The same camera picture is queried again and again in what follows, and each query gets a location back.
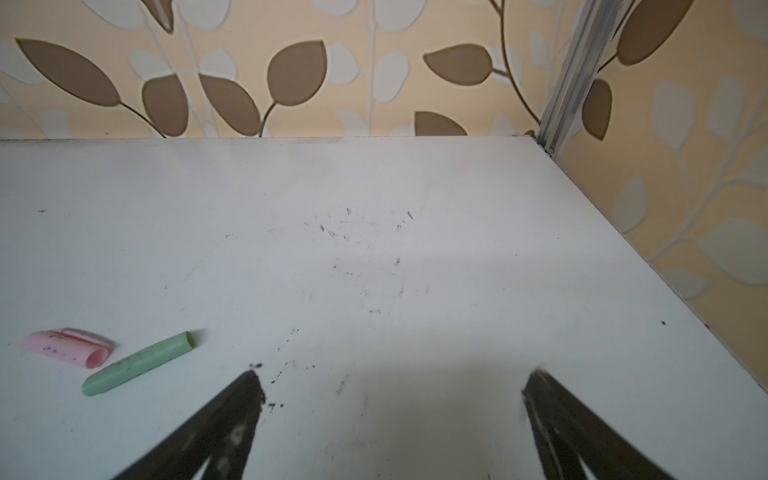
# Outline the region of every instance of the floral wallpaper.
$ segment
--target floral wallpaper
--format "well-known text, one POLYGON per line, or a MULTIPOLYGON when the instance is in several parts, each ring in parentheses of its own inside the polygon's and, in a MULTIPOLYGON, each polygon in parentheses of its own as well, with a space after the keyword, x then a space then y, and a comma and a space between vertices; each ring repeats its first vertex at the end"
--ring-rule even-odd
POLYGON ((6 0, 0 138, 536 131, 584 0, 6 0))
POLYGON ((768 2, 633 2, 613 43, 559 163, 768 386, 768 2))

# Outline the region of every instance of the green cylinder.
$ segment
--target green cylinder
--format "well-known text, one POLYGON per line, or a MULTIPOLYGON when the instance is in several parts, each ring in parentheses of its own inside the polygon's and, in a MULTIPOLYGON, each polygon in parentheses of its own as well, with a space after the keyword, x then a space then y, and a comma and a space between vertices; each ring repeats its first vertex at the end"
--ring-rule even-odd
POLYGON ((182 332, 170 339, 157 342, 147 348, 104 367, 85 379, 83 394, 94 396, 133 379, 154 367, 175 359, 194 348, 192 334, 182 332))

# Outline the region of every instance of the white table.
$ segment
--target white table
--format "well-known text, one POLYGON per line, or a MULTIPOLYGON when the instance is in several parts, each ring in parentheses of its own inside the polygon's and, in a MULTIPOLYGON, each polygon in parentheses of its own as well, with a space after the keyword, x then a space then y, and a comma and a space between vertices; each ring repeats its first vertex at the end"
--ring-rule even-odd
POLYGON ((257 362, 246 478, 541 478, 536 366, 678 478, 768 471, 768 396, 530 138, 3 143, 0 337, 14 480, 115 475, 257 362), (86 398, 22 349, 59 326, 201 343, 86 398))

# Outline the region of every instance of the white tabletop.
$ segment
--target white tabletop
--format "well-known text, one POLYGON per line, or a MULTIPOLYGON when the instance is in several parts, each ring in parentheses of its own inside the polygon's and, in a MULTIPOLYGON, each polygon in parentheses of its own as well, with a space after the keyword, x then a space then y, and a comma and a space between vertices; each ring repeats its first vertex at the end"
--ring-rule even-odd
POLYGON ((257 362, 245 478, 541 478, 537 366, 678 478, 768 471, 768 396, 530 138, 4 143, 0 338, 3 478, 115 475, 257 362), (201 343, 86 398, 22 349, 61 326, 201 343))

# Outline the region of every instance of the pink pen cap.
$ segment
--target pink pen cap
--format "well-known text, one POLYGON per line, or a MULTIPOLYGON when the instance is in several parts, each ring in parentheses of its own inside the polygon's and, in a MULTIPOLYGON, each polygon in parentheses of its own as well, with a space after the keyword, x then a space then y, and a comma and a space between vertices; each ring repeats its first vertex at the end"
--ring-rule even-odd
POLYGON ((86 332, 64 328, 30 333, 24 339, 24 347, 62 362, 94 369, 104 363, 112 345, 86 332))

